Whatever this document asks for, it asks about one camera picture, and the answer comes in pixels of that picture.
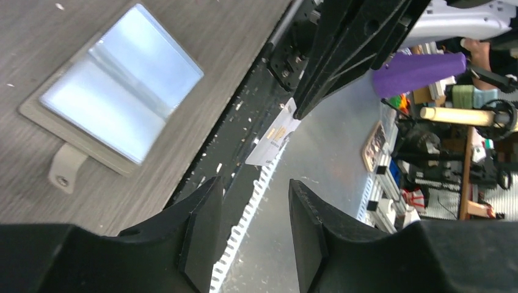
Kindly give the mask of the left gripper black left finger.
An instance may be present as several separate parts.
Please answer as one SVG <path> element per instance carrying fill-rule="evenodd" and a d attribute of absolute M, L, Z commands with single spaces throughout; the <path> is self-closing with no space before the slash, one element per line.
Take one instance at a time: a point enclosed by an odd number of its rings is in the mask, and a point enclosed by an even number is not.
<path fill-rule="evenodd" d="M 221 179 L 121 231 L 64 223 L 1 226 L 2 292 L 208 292 L 222 209 Z"/>

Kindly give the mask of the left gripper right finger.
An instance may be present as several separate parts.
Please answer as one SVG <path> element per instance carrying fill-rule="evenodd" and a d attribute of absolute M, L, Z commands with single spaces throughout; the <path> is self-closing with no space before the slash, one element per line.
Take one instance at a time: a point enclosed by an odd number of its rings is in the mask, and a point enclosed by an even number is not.
<path fill-rule="evenodd" d="M 516 292 L 517 223 L 416 221 L 385 233 L 289 183 L 301 292 Z"/>

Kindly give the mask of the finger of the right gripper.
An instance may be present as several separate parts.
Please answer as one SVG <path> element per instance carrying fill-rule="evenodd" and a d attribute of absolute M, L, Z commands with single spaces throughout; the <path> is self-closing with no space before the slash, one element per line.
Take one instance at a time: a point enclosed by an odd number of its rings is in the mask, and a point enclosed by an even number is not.
<path fill-rule="evenodd" d="M 293 117 L 303 119 L 336 88 L 380 68 L 407 31 L 408 7 L 409 1 L 324 1 Z"/>

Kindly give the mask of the white credit card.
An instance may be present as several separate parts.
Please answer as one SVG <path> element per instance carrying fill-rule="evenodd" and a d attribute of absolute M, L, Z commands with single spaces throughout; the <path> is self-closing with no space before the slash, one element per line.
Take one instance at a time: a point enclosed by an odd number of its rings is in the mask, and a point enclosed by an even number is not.
<path fill-rule="evenodd" d="M 297 105 L 290 98 L 245 160 L 247 165 L 268 167 L 288 143 L 301 121 L 293 117 Z"/>

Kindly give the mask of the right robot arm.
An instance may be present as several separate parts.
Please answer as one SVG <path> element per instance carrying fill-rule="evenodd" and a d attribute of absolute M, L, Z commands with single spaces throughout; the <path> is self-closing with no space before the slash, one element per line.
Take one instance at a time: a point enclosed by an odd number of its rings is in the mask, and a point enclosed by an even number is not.
<path fill-rule="evenodd" d="M 405 46 L 450 37 L 487 39 L 510 29 L 516 1 L 324 1 L 294 93 L 297 120 L 327 95 Z"/>

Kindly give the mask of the operator hand with controller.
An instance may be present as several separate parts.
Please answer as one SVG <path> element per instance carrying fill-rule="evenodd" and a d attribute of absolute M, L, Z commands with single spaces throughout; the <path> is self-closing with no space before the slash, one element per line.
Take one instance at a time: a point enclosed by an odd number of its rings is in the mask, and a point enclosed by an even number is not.
<path fill-rule="evenodd" d="M 490 43 L 481 42 L 471 38 L 463 38 L 460 41 L 461 46 L 470 53 L 471 63 L 475 66 L 483 68 L 487 71 L 492 71 L 490 64 Z M 473 85 L 479 90 L 493 90 L 496 87 L 492 84 L 484 82 L 478 78 L 473 77 Z"/>

